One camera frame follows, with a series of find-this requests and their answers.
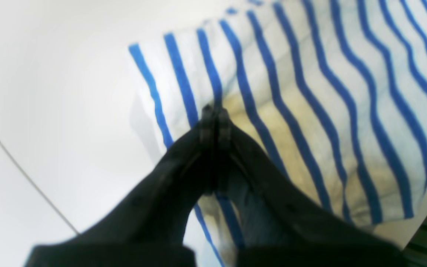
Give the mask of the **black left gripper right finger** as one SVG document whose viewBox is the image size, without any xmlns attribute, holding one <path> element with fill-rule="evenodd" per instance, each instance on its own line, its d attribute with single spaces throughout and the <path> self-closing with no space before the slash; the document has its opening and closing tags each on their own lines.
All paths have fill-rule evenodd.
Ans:
<svg viewBox="0 0 427 267">
<path fill-rule="evenodd" d="M 400 250 L 319 207 L 215 110 L 215 191 L 240 215 L 236 267 L 406 267 Z"/>
</svg>

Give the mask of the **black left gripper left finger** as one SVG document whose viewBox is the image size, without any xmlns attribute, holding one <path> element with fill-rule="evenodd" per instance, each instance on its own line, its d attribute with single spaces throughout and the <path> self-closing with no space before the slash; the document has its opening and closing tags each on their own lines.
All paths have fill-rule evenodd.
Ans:
<svg viewBox="0 0 427 267">
<path fill-rule="evenodd" d="M 198 164 L 209 162 L 217 118 L 217 108 L 203 108 L 197 125 L 105 218 L 71 240 L 35 246 L 25 265 L 195 267 L 195 254 L 183 237 L 195 203 L 212 190 L 211 178 Z"/>
</svg>

